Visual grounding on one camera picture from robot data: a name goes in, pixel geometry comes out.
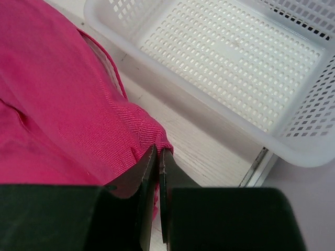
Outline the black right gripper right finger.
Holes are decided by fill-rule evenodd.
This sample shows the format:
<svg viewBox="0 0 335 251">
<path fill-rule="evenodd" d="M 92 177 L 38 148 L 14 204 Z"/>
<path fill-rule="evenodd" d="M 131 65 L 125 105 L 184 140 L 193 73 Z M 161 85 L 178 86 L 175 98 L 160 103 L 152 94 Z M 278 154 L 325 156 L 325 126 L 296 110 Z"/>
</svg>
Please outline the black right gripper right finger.
<svg viewBox="0 0 335 251">
<path fill-rule="evenodd" d="M 164 149 L 159 162 L 160 215 L 167 250 L 190 250 L 193 228 L 198 221 L 195 192 L 200 188 Z"/>
</svg>

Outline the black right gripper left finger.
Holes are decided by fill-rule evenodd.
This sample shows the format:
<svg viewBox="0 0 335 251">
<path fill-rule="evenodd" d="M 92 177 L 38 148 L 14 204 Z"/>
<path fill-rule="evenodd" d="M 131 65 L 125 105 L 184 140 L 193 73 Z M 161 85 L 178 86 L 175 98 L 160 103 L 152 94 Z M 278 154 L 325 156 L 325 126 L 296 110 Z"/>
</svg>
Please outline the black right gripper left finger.
<svg viewBox="0 0 335 251">
<path fill-rule="evenodd" d="M 106 185 L 113 198 L 111 227 L 116 250 L 149 250 L 157 182 L 157 147 Z"/>
</svg>

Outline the pink trousers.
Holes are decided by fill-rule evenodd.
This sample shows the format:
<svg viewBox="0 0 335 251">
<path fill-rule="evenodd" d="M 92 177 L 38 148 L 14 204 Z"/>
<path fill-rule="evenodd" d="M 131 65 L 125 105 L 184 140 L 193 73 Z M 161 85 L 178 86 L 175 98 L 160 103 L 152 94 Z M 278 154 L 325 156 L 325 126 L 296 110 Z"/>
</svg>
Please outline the pink trousers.
<svg viewBox="0 0 335 251">
<path fill-rule="evenodd" d="M 173 147 L 106 50 L 44 1 L 1 1 L 1 183 L 105 185 Z"/>
</svg>

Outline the aluminium table frame rail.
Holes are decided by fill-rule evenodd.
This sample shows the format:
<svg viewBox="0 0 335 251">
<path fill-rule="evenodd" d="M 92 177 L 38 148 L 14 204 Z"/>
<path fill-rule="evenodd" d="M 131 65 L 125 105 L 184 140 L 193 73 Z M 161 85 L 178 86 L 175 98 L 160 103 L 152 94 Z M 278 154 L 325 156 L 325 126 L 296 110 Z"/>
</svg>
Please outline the aluminium table frame rail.
<svg viewBox="0 0 335 251">
<path fill-rule="evenodd" d="M 277 159 L 277 155 L 263 148 L 240 182 L 239 187 L 262 186 Z"/>
</svg>

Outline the white plastic basket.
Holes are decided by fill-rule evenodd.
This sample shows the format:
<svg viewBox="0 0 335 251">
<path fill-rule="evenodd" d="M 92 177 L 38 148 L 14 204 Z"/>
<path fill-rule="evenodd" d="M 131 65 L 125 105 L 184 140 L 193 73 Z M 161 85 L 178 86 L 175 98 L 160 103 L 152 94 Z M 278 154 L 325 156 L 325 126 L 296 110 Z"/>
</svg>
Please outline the white plastic basket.
<svg viewBox="0 0 335 251">
<path fill-rule="evenodd" d="M 334 1 L 86 1 L 84 17 L 287 162 L 334 159 Z"/>
</svg>

